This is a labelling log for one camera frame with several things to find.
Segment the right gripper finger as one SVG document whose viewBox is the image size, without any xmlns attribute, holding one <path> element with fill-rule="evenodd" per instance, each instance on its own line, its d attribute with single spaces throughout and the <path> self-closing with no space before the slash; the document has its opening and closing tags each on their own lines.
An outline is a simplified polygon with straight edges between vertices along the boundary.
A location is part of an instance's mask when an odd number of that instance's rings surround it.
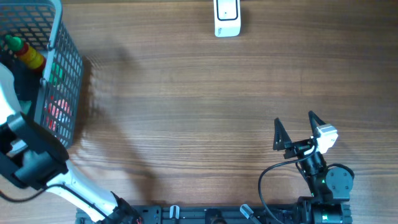
<svg viewBox="0 0 398 224">
<path fill-rule="evenodd" d="M 308 112 L 308 118 L 309 118 L 310 126 L 312 129 L 313 137 L 319 137 L 317 128 L 319 126 L 325 125 L 325 122 L 323 120 L 321 120 L 313 111 Z"/>
<path fill-rule="evenodd" d="M 274 120 L 274 129 L 273 150 L 281 151 L 290 148 L 292 141 L 279 118 Z"/>
</svg>

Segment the red yellow sauce bottle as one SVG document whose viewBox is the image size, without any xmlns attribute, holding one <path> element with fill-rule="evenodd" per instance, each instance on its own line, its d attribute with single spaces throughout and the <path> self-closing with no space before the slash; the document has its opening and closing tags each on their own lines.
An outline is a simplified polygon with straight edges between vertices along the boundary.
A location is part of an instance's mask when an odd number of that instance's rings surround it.
<svg viewBox="0 0 398 224">
<path fill-rule="evenodd" d="M 33 70 L 35 73 L 43 73 L 46 58 L 40 52 L 19 37 L 6 35 L 5 41 L 10 50 L 27 66 L 27 68 Z"/>
</svg>

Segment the red tissue packet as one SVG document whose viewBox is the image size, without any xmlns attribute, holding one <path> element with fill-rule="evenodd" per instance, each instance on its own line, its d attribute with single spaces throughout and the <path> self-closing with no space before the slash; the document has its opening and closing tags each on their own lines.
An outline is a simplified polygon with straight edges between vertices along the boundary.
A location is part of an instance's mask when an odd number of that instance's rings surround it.
<svg viewBox="0 0 398 224">
<path fill-rule="evenodd" d="M 51 96 L 49 100 L 45 101 L 44 110 L 48 113 L 45 117 L 45 124 L 49 130 L 53 131 L 59 139 L 70 139 L 72 136 L 72 110 L 67 100 Z"/>
</svg>

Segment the green lid jar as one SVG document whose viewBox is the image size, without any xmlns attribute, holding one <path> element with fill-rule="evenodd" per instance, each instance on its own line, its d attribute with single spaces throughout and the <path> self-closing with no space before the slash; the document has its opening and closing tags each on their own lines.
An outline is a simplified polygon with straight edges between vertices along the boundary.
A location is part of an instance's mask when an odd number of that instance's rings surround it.
<svg viewBox="0 0 398 224">
<path fill-rule="evenodd" d="M 64 78 L 65 77 L 63 75 L 63 69 L 57 63 L 53 63 L 50 72 L 49 82 L 53 86 L 57 87 L 61 84 L 61 82 L 64 81 Z"/>
</svg>

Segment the teal wipes packet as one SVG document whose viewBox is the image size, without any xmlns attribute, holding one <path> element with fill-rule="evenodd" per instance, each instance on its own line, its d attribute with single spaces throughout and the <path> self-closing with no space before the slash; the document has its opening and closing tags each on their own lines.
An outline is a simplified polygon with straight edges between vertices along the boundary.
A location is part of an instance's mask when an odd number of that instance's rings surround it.
<svg viewBox="0 0 398 224">
<path fill-rule="evenodd" d="M 28 114 L 29 110 L 30 110 L 30 107 L 32 106 L 32 102 L 31 101 L 22 101 L 22 100 L 20 100 L 19 104 L 20 104 L 20 107 L 21 107 L 21 111 L 24 114 Z"/>
</svg>

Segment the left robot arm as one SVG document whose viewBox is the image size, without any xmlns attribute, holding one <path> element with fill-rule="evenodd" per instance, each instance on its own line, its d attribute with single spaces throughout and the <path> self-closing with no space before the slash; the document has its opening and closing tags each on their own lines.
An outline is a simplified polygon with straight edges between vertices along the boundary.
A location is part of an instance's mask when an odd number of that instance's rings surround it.
<svg viewBox="0 0 398 224">
<path fill-rule="evenodd" d="M 22 112 L 14 75 L 1 66 L 1 175 L 18 188 L 50 192 L 83 210 L 95 223 L 141 223 L 123 198 L 102 189 L 69 160 L 63 144 Z"/>
</svg>

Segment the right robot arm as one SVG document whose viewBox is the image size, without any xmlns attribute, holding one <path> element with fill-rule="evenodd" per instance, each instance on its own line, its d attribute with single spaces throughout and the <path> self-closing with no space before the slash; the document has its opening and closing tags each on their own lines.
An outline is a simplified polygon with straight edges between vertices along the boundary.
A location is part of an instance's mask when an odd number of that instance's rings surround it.
<svg viewBox="0 0 398 224">
<path fill-rule="evenodd" d="M 293 142 L 280 119 L 274 120 L 273 149 L 284 151 L 285 159 L 298 159 L 297 168 L 306 181 L 311 196 L 299 197 L 285 223 L 352 223 L 350 192 L 354 172 L 343 164 L 327 164 L 323 155 L 338 139 L 337 129 L 308 112 L 312 135 Z"/>
</svg>

